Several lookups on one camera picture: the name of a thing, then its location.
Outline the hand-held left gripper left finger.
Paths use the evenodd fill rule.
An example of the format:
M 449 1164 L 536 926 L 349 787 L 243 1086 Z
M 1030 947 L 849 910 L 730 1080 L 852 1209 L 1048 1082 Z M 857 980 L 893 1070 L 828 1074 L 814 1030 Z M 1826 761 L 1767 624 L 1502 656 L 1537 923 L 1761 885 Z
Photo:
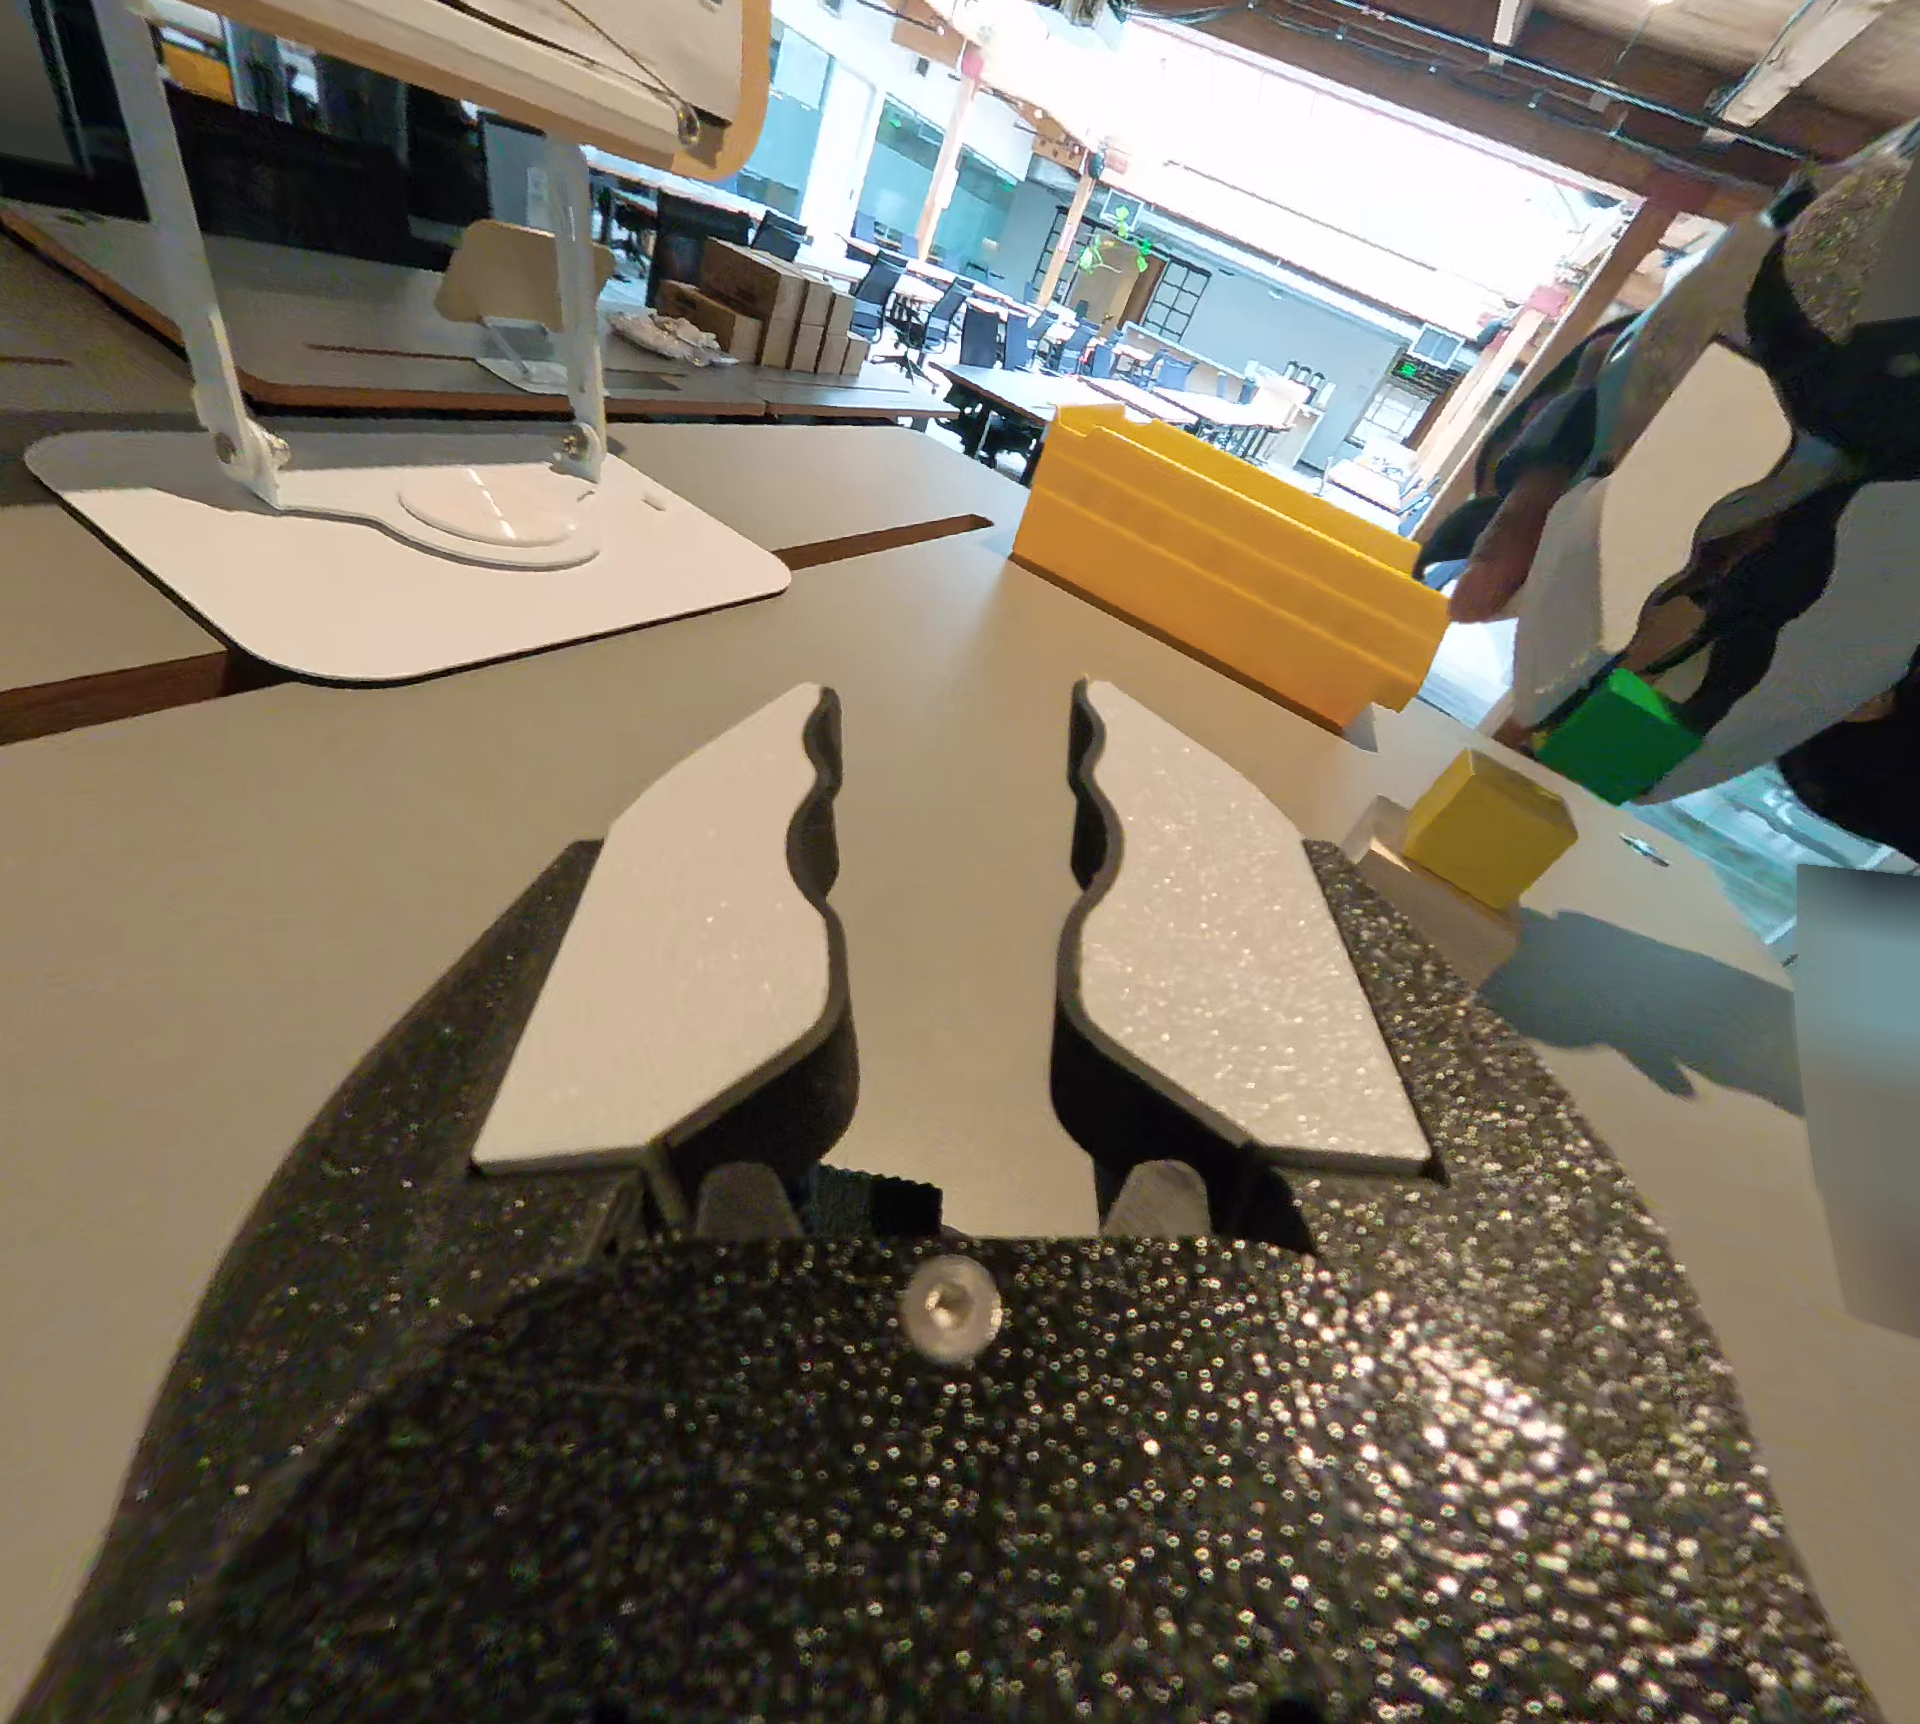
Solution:
M 822 682 L 684 755 L 609 826 L 472 1145 L 484 1179 L 640 1167 L 674 1216 L 732 1164 L 803 1182 L 858 1103 L 844 713 Z

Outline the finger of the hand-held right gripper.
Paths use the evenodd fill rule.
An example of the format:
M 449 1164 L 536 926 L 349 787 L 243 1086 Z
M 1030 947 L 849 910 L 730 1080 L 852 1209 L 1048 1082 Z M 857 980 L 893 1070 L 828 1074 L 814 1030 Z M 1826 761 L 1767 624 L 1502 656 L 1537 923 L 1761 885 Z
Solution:
M 1507 716 L 1550 728 L 1621 661 L 1695 728 L 1799 728 L 1803 511 L 1773 381 L 1711 343 L 1618 464 L 1562 496 L 1516 606 Z
M 1818 489 L 1692 586 L 1699 624 L 1653 670 L 1692 750 L 1645 805 L 1782 762 L 1899 687 L 1919 644 L 1919 483 Z

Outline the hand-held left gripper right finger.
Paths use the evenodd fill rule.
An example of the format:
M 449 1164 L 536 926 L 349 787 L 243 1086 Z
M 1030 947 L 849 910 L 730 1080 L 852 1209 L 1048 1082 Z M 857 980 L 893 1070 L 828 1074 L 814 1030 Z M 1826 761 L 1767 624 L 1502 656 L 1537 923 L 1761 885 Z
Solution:
M 1292 1175 L 1433 1181 L 1435 1143 L 1285 810 L 1092 679 L 1071 694 L 1069 791 L 1050 1097 L 1098 1179 L 1187 1167 L 1242 1231 Z

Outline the green wooden cube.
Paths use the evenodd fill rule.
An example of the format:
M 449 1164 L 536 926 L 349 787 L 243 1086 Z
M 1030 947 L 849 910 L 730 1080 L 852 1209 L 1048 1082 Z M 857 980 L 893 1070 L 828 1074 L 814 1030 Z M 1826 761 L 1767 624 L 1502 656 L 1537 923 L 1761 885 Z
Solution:
M 1653 682 L 1611 669 L 1534 735 L 1532 755 L 1590 797 L 1621 807 L 1649 801 L 1702 743 Z

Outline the yellow wooden cube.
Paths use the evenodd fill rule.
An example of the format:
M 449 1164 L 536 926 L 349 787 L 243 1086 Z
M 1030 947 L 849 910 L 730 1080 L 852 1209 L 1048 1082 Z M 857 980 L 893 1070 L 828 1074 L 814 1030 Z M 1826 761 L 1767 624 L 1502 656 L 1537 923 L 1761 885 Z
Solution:
M 1576 842 L 1557 791 L 1462 750 L 1409 808 L 1400 855 L 1479 906 L 1511 913 Z

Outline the person's right hand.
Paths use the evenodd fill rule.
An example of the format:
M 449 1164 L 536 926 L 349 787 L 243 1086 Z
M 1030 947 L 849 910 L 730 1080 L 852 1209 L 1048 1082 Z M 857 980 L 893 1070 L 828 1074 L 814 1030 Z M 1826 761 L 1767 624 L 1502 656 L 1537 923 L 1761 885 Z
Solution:
M 1558 503 L 1580 483 L 1592 445 L 1516 445 L 1475 475 L 1475 496 L 1495 509 L 1469 549 L 1449 595 L 1451 623 L 1511 617 Z

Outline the yellow plastic bin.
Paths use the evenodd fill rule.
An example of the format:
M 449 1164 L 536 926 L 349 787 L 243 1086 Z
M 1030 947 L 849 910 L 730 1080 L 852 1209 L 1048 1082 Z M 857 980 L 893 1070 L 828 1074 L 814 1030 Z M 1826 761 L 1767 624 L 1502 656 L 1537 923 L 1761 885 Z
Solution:
M 1110 402 L 1048 426 L 1014 560 L 1332 731 L 1406 708 L 1449 626 L 1413 541 Z

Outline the white document stand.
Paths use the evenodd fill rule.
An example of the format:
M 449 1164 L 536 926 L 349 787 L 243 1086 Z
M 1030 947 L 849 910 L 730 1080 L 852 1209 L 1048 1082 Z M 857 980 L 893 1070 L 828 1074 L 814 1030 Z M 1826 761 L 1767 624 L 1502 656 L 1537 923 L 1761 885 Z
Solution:
M 281 440 L 243 390 L 140 0 L 94 0 L 195 432 L 61 435 L 32 477 L 230 647 L 331 685 L 432 679 L 779 597 L 789 569 L 610 442 L 589 148 L 680 177 L 753 153 L 770 0 L 191 0 L 542 137 L 554 436 Z

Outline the green hanging figure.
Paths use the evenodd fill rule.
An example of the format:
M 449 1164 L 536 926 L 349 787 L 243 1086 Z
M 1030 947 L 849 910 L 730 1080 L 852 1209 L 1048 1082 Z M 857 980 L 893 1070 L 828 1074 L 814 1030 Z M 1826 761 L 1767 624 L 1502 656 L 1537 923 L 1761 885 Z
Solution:
M 1124 326 L 1138 320 L 1164 274 L 1164 259 L 1123 203 L 1109 219 L 1082 215 L 1069 268 L 1069 307 L 1085 320 Z

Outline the brown cardboard box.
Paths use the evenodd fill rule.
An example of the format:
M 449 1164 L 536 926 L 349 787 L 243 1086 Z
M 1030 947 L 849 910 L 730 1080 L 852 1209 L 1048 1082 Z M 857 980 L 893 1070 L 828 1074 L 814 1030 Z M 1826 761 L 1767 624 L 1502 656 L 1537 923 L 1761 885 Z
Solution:
M 743 367 L 759 363 L 765 326 L 753 312 L 682 280 L 663 283 L 651 308 L 657 320 L 697 355 L 714 355 Z
M 812 279 L 766 248 L 708 239 L 698 288 L 712 300 L 763 325 L 801 323 Z

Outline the row of white boxes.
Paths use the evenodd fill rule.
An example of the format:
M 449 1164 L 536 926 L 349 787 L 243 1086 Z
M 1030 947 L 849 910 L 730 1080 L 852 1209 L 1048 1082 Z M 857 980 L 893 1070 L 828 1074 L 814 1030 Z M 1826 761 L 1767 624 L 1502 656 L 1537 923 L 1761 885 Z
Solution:
M 828 378 L 858 377 L 868 345 L 854 334 L 852 315 L 854 298 L 838 284 L 809 274 L 784 279 L 763 319 L 756 364 Z

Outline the pale wooden tablet stand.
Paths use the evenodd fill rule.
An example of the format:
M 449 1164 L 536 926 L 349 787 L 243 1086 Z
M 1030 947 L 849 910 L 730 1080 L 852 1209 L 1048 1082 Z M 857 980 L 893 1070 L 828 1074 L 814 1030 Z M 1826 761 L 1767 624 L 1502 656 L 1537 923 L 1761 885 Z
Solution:
M 568 360 L 584 317 L 566 308 L 553 233 L 492 219 L 469 224 L 434 310 L 446 323 L 474 326 L 481 367 L 504 384 L 540 397 L 568 393 Z

